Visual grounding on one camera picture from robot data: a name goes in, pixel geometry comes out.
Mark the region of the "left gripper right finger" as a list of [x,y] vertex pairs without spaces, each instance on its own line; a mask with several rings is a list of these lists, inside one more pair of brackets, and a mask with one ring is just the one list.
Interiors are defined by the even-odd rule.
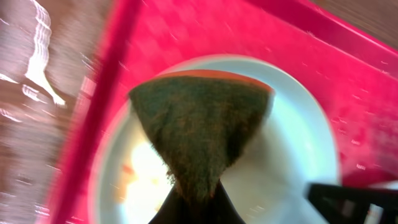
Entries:
[[397,224],[397,190],[310,184],[307,198],[329,224]]

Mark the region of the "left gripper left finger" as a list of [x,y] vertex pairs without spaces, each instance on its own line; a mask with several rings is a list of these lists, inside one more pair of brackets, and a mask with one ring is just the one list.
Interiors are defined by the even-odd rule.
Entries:
[[149,224],[245,224],[219,181],[215,194],[204,205],[190,205],[175,187]]

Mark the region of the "white plate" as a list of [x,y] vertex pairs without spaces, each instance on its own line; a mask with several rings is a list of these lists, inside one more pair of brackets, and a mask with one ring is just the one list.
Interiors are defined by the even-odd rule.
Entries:
[[[306,198],[313,183],[341,182],[327,117],[311,93],[283,70],[242,55],[210,55],[172,67],[222,70],[275,92],[269,117],[221,181],[246,223],[323,223]],[[167,166],[124,101],[101,140],[88,184],[89,223],[148,223],[172,188]]]

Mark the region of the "green orange sponge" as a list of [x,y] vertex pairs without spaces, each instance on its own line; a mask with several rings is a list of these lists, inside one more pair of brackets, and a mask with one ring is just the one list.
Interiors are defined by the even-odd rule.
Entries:
[[205,203],[272,107],[273,89],[219,70],[171,72],[129,92],[133,112],[168,165],[179,194]]

